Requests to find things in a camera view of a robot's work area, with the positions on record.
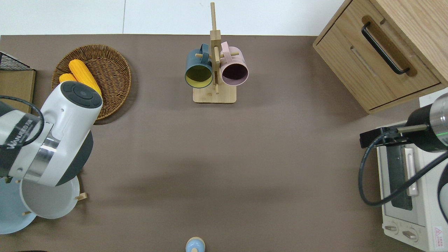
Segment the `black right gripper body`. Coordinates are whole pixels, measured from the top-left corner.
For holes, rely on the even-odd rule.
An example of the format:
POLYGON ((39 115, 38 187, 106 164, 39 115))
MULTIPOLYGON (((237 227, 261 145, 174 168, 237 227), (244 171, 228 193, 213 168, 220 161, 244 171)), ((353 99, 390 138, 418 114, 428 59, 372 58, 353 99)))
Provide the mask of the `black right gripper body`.
POLYGON ((380 127, 380 146, 392 146, 398 144, 400 134, 395 127, 380 127))

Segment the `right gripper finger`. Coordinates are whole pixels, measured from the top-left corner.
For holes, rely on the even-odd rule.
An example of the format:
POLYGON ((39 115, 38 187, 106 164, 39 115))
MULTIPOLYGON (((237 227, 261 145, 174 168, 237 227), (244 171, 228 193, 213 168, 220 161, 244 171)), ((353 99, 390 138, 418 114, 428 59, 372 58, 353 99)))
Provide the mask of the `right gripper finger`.
POLYGON ((382 134, 382 129, 373 129, 360 134, 360 148, 367 148, 376 137, 382 134))

